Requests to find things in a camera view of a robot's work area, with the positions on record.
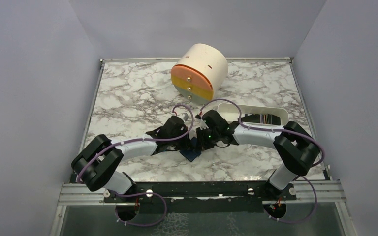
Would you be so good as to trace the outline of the white rectangular plastic tray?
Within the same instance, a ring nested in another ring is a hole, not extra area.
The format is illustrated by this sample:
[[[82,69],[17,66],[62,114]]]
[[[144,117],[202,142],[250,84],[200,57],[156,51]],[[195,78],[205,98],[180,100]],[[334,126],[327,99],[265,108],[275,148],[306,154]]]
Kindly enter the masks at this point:
[[[241,118],[246,114],[273,114],[281,118],[281,125],[286,125],[289,122],[289,115],[287,110],[283,108],[273,108],[273,107],[263,107],[263,106],[253,106],[253,105],[238,105],[241,111]],[[239,110],[235,105],[230,103],[220,103],[217,108],[217,112],[228,122],[238,121]],[[265,125],[258,123],[249,123],[251,125]]]

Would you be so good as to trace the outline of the blue card holder wallet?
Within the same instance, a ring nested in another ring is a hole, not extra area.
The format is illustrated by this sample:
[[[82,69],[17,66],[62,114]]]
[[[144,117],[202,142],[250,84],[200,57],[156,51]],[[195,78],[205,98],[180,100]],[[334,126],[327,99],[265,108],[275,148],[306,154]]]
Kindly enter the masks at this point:
[[[201,151],[196,149],[196,145],[197,145],[197,138],[196,137],[191,138],[190,144],[193,146],[192,149],[181,150],[181,151],[179,151],[179,153],[184,158],[186,158],[187,161],[193,162],[197,157],[199,157],[201,155]]]

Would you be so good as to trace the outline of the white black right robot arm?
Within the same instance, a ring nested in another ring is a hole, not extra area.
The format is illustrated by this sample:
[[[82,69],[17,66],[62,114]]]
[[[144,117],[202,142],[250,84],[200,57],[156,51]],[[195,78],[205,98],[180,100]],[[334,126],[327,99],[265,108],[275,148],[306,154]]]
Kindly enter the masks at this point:
[[[196,129],[196,148],[211,149],[222,142],[225,145],[256,145],[277,151],[282,164],[270,175],[264,187],[265,196],[276,200],[297,177],[308,174],[321,148],[296,122],[285,126],[262,126],[237,121],[226,121],[217,111],[209,110],[200,117]]]

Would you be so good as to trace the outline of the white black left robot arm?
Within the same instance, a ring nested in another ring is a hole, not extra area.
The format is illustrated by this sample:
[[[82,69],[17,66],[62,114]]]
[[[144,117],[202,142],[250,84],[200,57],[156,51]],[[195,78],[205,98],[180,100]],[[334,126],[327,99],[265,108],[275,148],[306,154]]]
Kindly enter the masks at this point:
[[[134,198],[134,181],[124,172],[116,171],[121,161],[152,156],[167,151],[191,149],[188,114],[171,116],[166,123],[141,138],[113,143],[106,135],[97,135],[71,162],[79,179],[94,192],[105,188],[115,192],[123,202]]]

